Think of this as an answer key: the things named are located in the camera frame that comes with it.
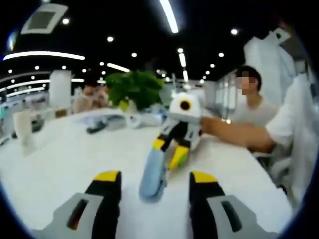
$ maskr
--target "white desk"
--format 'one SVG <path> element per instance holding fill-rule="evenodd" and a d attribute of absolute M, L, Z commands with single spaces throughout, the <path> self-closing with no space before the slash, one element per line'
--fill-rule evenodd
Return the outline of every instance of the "white desk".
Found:
<path fill-rule="evenodd" d="M 114 111 L 118 112 L 103 109 L 49 121 L 35 134 L 38 149 L 27 158 L 21 157 L 16 140 L 0 148 L 3 186 L 29 228 L 45 227 L 57 207 L 74 193 L 84 192 L 96 174 L 108 170 L 123 174 L 118 239 L 185 239 L 191 170 L 217 177 L 225 193 L 251 208 L 265 230 L 279 232 L 289 220 L 288 200 L 252 155 L 212 137 L 203 137 L 189 163 L 172 174 L 158 204 L 143 204 L 138 199 L 138 186 L 159 128 L 88 135 L 85 126 L 76 123 L 86 115 Z"/>

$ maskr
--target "white sleeve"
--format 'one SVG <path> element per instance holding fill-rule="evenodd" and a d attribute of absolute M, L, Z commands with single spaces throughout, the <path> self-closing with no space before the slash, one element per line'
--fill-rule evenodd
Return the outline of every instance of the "white sleeve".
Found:
<path fill-rule="evenodd" d="M 294 134 L 294 89 L 287 90 L 284 104 L 279 108 L 275 117 L 266 125 L 266 129 L 277 144 L 288 147 L 293 141 Z"/>

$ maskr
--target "white shirt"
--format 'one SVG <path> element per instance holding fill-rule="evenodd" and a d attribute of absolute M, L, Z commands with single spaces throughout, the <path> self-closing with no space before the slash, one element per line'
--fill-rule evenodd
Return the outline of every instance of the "white shirt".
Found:
<path fill-rule="evenodd" d="M 229 118 L 236 123 L 253 123 L 257 126 L 265 126 L 272 120 L 277 108 L 263 99 L 256 109 L 250 109 L 246 97 L 240 98 L 237 102 L 236 110 Z"/>
<path fill-rule="evenodd" d="M 292 199 L 301 203 L 310 183 L 319 147 L 319 134 L 314 130 L 316 110 L 305 74 L 298 75 L 288 88 L 284 104 L 266 129 L 278 144 L 293 142 L 290 166 Z"/>

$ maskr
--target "air vent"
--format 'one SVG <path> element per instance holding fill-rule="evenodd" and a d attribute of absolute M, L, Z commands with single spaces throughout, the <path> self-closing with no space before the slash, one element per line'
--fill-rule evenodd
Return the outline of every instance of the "air vent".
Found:
<path fill-rule="evenodd" d="M 28 19 L 21 30 L 23 34 L 50 34 L 61 20 L 67 6 L 60 4 L 44 4 Z"/>

